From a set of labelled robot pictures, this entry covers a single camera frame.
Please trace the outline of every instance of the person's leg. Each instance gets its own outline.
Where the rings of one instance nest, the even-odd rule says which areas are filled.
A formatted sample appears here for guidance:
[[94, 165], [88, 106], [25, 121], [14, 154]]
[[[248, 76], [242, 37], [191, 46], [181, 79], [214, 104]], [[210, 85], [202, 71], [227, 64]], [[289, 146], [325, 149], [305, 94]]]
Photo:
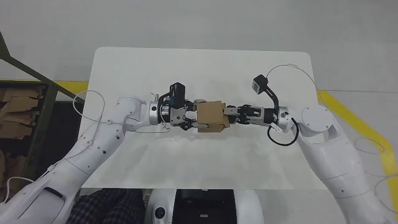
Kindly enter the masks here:
[[101, 189], [82, 195], [74, 204], [67, 224], [101, 223], [106, 214], [126, 195], [126, 189]]
[[105, 216], [103, 224], [143, 224], [145, 206], [141, 189], [127, 189], [125, 196]]

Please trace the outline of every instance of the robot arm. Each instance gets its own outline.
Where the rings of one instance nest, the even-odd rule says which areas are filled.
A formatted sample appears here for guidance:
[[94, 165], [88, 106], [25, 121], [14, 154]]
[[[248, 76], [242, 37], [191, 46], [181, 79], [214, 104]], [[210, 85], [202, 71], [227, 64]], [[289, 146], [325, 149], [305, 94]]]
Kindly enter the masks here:
[[[259, 75], [253, 89], [263, 91], [273, 100], [273, 108], [243, 105], [228, 106], [224, 115], [230, 124], [256, 124], [297, 133], [297, 142], [314, 173], [336, 198], [347, 223], [393, 223], [366, 182], [362, 163], [352, 143], [333, 115], [322, 106], [309, 106], [301, 116], [292, 116], [280, 107], [267, 79]], [[146, 102], [135, 97], [120, 98], [114, 114], [105, 123], [92, 124], [77, 140], [71, 151], [47, 173], [0, 204], [0, 223], [65, 223], [75, 195], [90, 175], [120, 146], [126, 131], [161, 122], [183, 130], [207, 128], [196, 119], [196, 105], [185, 99], [185, 87], [176, 83], [159, 99], [151, 101], [141, 120], [141, 106]], [[328, 134], [328, 140], [311, 144], [306, 137]]]
[[149, 118], [140, 121], [142, 104], [120, 98], [106, 123], [93, 123], [62, 160], [0, 204], [0, 223], [65, 223], [81, 186], [120, 146], [126, 131], [150, 125]]

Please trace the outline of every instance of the cardboard box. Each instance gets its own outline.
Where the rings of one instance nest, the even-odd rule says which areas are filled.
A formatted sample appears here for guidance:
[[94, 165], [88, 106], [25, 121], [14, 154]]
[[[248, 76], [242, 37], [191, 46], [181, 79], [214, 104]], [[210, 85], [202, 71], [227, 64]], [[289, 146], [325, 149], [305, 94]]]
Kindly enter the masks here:
[[39, 115], [39, 111], [21, 111], [16, 113], [6, 113], [3, 117], [3, 121], [16, 122], [26, 124], [28, 126], [34, 126], [36, 115]]
[[1, 112], [10, 113], [17, 111], [28, 111], [39, 104], [39, 100], [29, 97], [12, 97], [6, 105], [1, 108]]
[[199, 133], [220, 133], [229, 127], [228, 117], [223, 110], [226, 107], [221, 101], [210, 101], [197, 104], [198, 123], [207, 124], [209, 128], [198, 129]]
[[8, 98], [7, 103], [0, 109], [0, 138], [22, 139], [31, 135], [32, 128], [23, 124], [34, 125], [34, 119], [39, 112], [28, 110], [38, 104], [38, 100], [26, 96]]
[[6, 88], [3, 89], [3, 97], [0, 99], [5, 102], [11, 100], [13, 97], [31, 97], [31, 98], [41, 98], [44, 86], [37, 86], [33, 88]]
[[31, 134], [32, 128], [21, 123], [4, 121], [0, 127], [0, 138], [22, 139]]

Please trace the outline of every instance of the yellow floor line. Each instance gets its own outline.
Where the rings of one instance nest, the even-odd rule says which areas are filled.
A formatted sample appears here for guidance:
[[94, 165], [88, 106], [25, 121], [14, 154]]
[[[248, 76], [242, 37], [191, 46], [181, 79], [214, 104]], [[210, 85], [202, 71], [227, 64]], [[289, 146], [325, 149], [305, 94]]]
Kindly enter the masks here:
[[[87, 90], [88, 82], [71, 82], [71, 81], [55, 81], [59, 85], [65, 87], [72, 93], [79, 93], [81, 91]], [[382, 144], [385, 151], [380, 155], [381, 162], [386, 175], [398, 174], [398, 167], [394, 157], [394, 151], [390, 142], [381, 136], [372, 127], [366, 124], [363, 120], [357, 117], [352, 111], [350, 111], [346, 106], [341, 104], [336, 98], [334, 98], [327, 91], [320, 91], [320, 94], [329, 107], [337, 116], [349, 124], [353, 129], [355, 129], [364, 138], [373, 139]], [[393, 209], [398, 212], [398, 178], [393, 177], [387, 180], [387, 184], [390, 190]]]

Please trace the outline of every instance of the white table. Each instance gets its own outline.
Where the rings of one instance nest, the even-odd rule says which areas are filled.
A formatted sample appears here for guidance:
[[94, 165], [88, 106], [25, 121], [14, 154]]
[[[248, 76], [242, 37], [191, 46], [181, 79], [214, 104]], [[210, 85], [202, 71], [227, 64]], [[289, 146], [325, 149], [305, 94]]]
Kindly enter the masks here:
[[[175, 82], [186, 86], [185, 96], [190, 100], [271, 107], [265, 93], [256, 95], [252, 90], [252, 80], [285, 63], [294, 63], [312, 76], [310, 57], [301, 52], [103, 47], [95, 53], [88, 89], [104, 96], [105, 116], [120, 96], [136, 95], [149, 101], [153, 99], [150, 92], [167, 93]], [[269, 86], [280, 105], [302, 109], [317, 103], [311, 81], [293, 68], [274, 70]], [[101, 107], [98, 96], [89, 94], [84, 114], [97, 118]], [[82, 119], [80, 132], [89, 124]], [[167, 134], [128, 133], [121, 147], [83, 187], [325, 189], [297, 144], [277, 146], [266, 133], [265, 127], [240, 124], [211, 134], [180, 128]], [[273, 135], [281, 142], [293, 137]]]

